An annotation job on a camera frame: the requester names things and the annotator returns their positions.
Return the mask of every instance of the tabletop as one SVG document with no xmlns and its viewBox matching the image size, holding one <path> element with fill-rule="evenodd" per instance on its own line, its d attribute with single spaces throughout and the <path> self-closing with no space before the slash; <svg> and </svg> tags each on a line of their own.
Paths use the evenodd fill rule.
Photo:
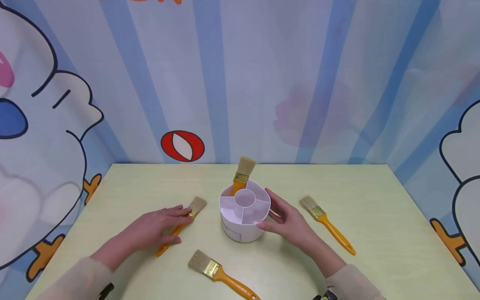
<svg viewBox="0 0 480 300">
<path fill-rule="evenodd" d="M 114 274 L 108 299 L 242 299 L 189 269 L 200 249 L 266 300 L 311 300 L 325 291 L 313 261 L 281 237 L 238 243 L 223 231 L 218 197 L 236 165 L 114 164 L 31 290 L 34 299 L 81 257 L 141 214 L 194 196 L 207 200 L 162 256 L 138 252 Z M 387 165 L 257 165 L 250 178 L 300 209 L 315 232 L 389 300 L 478 299 L 479 293 Z M 352 256 L 298 203 L 312 196 L 350 241 Z"/>
</svg>

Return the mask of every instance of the white plastic container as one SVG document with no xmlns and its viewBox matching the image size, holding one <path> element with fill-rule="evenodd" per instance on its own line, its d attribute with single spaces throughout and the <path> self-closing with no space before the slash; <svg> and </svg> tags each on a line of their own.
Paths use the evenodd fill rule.
<svg viewBox="0 0 480 300">
<path fill-rule="evenodd" d="M 263 234 L 257 223 L 265 220 L 270 210 L 270 196 L 253 180 L 247 181 L 247 188 L 230 196 L 233 185 L 220 194 L 220 214 L 225 233 L 241 243 L 252 242 Z"/>
</svg>

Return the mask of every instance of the wristwatch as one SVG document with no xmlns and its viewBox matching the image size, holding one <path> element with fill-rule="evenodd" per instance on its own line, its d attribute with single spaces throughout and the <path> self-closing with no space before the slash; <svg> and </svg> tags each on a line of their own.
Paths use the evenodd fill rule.
<svg viewBox="0 0 480 300">
<path fill-rule="evenodd" d="M 313 300 L 338 300 L 338 298 L 336 297 L 336 295 L 334 293 L 327 290 L 325 295 L 323 295 L 323 296 L 318 295 L 315 298 L 313 298 Z"/>
<path fill-rule="evenodd" d="M 113 291 L 115 286 L 110 282 L 101 292 L 100 295 L 98 295 L 97 300 L 105 300 L 105 298 L 108 296 L 108 294 Z"/>
</svg>

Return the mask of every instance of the orange paintbrush handle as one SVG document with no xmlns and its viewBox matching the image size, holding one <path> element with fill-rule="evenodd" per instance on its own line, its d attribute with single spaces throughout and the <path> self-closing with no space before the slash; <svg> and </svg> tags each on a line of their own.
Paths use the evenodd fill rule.
<svg viewBox="0 0 480 300">
<path fill-rule="evenodd" d="M 223 271 L 223 267 L 221 265 L 213 276 L 213 281 L 221 281 L 225 283 L 237 294 L 247 300 L 260 300 L 260 297 L 258 297 L 257 294 L 255 294 L 254 291 L 252 291 L 248 286 L 225 274 L 225 271 Z"/>
<path fill-rule="evenodd" d="M 241 182 L 233 182 L 233 191 L 232 191 L 232 197 L 235 196 L 235 193 L 238 192 L 241 189 L 244 189 L 247 185 Z"/>
<path fill-rule="evenodd" d="M 180 231 L 182 231 L 182 229 L 184 229 L 186 226 L 186 224 L 183 224 L 183 225 L 178 225 L 173 231 L 172 233 L 170 233 L 170 235 L 178 235 L 180 233 Z M 158 252 L 156 253 L 156 256 L 159 257 L 161 256 L 165 251 L 167 251 L 167 249 L 170 247 L 170 244 L 163 244 L 162 246 L 160 246 L 160 249 L 158 249 Z"/>
<path fill-rule="evenodd" d="M 338 231 L 337 228 L 335 228 L 335 226 L 332 225 L 332 223 L 330 223 L 330 221 L 327 218 L 327 214 L 323 214 L 319 216 L 317 218 L 317 221 L 325 225 L 325 227 L 327 227 L 328 231 L 330 231 L 330 233 L 340 243 L 340 245 L 342 245 L 343 248 L 345 248 L 345 250 L 350 252 L 352 255 L 357 255 L 357 252 L 355 251 L 355 249 L 353 249 L 350 242 L 343 236 L 343 234 L 340 233 L 340 231 Z"/>
</svg>

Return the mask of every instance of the paintbrush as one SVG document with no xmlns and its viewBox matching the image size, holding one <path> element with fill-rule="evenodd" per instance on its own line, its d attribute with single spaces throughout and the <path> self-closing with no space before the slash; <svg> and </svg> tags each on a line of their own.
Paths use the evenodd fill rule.
<svg viewBox="0 0 480 300">
<path fill-rule="evenodd" d="M 203 198 L 200 197 L 195 197 L 190 204 L 190 208 L 192 209 L 186 216 L 192 216 L 194 219 L 197 216 L 197 214 L 202 210 L 202 208 L 207 205 L 207 201 L 205 201 Z M 187 224 L 184 225 L 178 225 L 170 235 L 178 235 L 182 229 L 187 226 Z M 158 252 L 156 253 L 156 256 L 159 257 L 161 256 L 168 248 L 170 247 L 170 244 L 163 244 L 160 249 L 158 249 Z"/>
<path fill-rule="evenodd" d="M 330 223 L 327 218 L 327 213 L 318 206 L 317 202 L 315 202 L 312 197 L 303 197 L 300 199 L 300 205 L 303 206 L 303 208 L 305 208 L 317 222 L 325 225 L 328 231 L 330 231 L 330 233 L 340 243 L 340 245 L 343 246 L 343 248 L 345 248 L 352 255 L 357 255 L 357 252 L 355 249 L 353 249 L 350 242 L 343 236 L 343 234 L 340 233 L 340 231 L 338 231 L 338 229 L 335 228 L 335 226 L 332 225 L 332 223 Z"/>
<path fill-rule="evenodd" d="M 244 297 L 245 299 L 260 300 L 257 294 L 255 294 L 243 283 L 225 274 L 221 264 L 208 257 L 200 250 L 195 251 L 195 254 L 188 262 L 188 267 L 207 276 L 212 281 L 221 281 L 225 283 L 232 290 L 234 290 L 237 294 Z"/>
<path fill-rule="evenodd" d="M 235 193 L 247 186 L 248 177 L 253 171 L 253 168 L 257 162 L 251 158 L 241 156 L 239 167 L 235 177 L 233 178 L 233 191 L 231 196 L 235 196 Z"/>
</svg>

